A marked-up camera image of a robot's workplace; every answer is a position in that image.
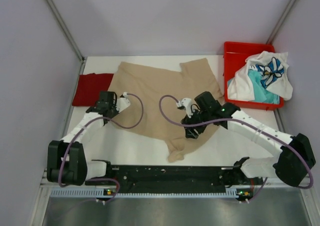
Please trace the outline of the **beige t-shirt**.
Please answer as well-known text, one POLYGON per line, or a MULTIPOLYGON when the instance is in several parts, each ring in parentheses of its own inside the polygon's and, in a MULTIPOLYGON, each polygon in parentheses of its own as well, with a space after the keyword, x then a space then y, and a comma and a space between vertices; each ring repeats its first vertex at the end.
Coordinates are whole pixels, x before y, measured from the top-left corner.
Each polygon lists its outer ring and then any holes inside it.
POLYGON ((170 163, 183 160, 186 154, 200 148, 214 135, 218 126, 208 125, 198 139, 187 139, 183 127, 171 124, 161 114, 163 111, 171 120, 180 122, 185 112, 177 109, 174 100, 164 99, 160 102, 160 98, 168 94, 178 100, 194 99, 208 91, 220 103, 223 102, 218 81, 206 58, 181 63, 180 68, 178 72, 121 62, 109 86, 109 91, 116 94, 127 92, 140 98, 131 98, 131 106, 119 113, 115 120, 124 126, 132 126, 141 120, 130 131, 163 140, 168 147, 167 159, 170 163))

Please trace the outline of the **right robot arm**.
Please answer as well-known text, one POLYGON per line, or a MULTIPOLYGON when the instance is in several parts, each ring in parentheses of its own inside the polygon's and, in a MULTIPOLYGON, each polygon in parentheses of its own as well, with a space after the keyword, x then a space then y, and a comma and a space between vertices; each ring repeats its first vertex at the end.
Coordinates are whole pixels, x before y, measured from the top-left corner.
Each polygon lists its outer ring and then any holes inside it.
POLYGON ((278 177, 289 186, 299 187, 316 164, 307 136, 301 133, 293 136, 270 128, 230 102, 221 105, 208 91, 194 100, 180 100, 177 107, 186 111, 181 120, 186 138, 197 139, 207 125, 214 124, 246 137, 271 154, 260 159, 244 157, 236 162, 239 168, 234 170, 233 178, 239 184, 255 177, 278 177))

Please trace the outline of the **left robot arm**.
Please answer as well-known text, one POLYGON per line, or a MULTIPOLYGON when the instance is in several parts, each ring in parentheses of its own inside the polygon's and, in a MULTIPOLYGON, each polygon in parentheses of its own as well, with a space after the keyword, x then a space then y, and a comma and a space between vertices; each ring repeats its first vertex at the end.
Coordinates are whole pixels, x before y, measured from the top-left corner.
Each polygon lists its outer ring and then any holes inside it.
POLYGON ((87 144, 95 132, 116 116, 118 96, 112 91, 102 91, 95 104, 89 107, 81 121, 62 139, 48 145, 46 178, 49 182, 82 185, 88 175, 87 144))

